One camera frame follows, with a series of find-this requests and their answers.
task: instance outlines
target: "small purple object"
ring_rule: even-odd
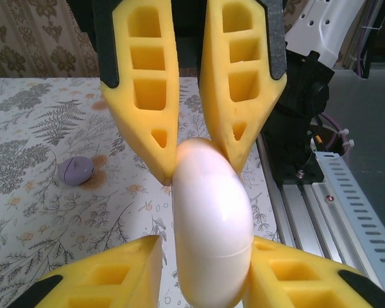
[[[67,185],[80,185],[87,181],[94,172],[94,164],[87,157],[77,156],[62,162],[57,175]]]

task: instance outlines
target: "white egg-shaped object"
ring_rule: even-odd
[[[235,307],[250,267],[253,218],[248,195],[225,157],[206,139],[177,147],[172,182],[181,291],[197,308]]]

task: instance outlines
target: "fern pattern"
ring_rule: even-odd
[[[209,138],[194,78],[181,79],[178,123],[178,142]],[[69,187],[57,170],[77,155],[96,170]],[[278,241],[255,147],[241,179],[255,233]],[[177,280],[171,207],[171,188],[117,131],[99,79],[0,80],[0,307],[49,271],[150,234],[162,239],[160,307],[190,307]]]
[[[33,133],[37,134],[37,138],[44,138],[44,141],[54,146],[74,130],[76,126],[79,126],[77,121],[82,121],[85,112],[79,109],[81,103],[77,103],[77,99],[70,101],[59,101],[59,105],[45,107],[51,109],[50,111],[37,117],[37,119],[43,119],[35,126],[30,127],[31,130],[35,130]]]

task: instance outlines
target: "patterned wallpaper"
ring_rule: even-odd
[[[307,1],[288,1],[286,30]],[[65,0],[0,0],[0,77],[97,76],[97,54]]]

